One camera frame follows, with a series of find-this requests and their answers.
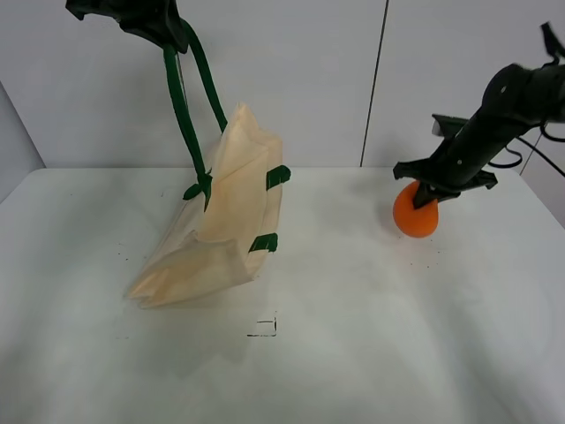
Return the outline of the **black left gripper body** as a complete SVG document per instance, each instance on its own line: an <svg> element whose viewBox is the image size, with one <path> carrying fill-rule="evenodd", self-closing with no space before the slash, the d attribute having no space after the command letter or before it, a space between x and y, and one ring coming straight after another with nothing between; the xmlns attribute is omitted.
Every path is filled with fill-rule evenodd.
<svg viewBox="0 0 565 424"><path fill-rule="evenodd" d="M67 0L65 8L79 20L88 14L110 17L124 32L160 48L170 45L181 53L188 50L175 0Z"/></svg>

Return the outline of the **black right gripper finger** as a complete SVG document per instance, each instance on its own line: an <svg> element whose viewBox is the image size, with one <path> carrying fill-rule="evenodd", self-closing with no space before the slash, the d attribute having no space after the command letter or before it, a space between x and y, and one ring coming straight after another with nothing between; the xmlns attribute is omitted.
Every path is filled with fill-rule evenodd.
<svg viewBox="0 0 565 424"><path fill-rule="evenodd" d="M424 206L437 200L436 192L433 186L425 183L418 182L418 187L414 194L412 205L414 208L423 208Z"/></svg>

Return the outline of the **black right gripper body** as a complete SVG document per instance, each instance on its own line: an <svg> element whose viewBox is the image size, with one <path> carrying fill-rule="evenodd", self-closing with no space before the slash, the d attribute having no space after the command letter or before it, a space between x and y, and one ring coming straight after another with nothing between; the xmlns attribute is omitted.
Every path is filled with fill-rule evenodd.
<svg viewBox="0 0 565 424"><path fill-rule="evenodd" d="M454 199L481 186L494 187L495 176L483 168L495 156L499 120L484 114L469 119L434 114L433 119L433 133L443 138L441 144L425 159L397 163L394 178L433 186L437 200Z"/></svg>

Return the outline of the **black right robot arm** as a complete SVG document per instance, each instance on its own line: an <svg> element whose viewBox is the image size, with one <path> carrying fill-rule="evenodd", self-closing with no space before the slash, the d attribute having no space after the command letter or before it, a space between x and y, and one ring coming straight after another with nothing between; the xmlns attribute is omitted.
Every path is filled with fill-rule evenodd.
<svg viewBox="0 0 565 424"><path fill-rule="evenodd" d="M433 133L443 138L426 159L397 163L394 178L412 178L414 209L457 198L498 180L484 170L512 140L533 128L564 122L564 46L548 22L540 26L552 58L537 69L510 64L490 80L478 110L469 119L434 114Z"/></svg>

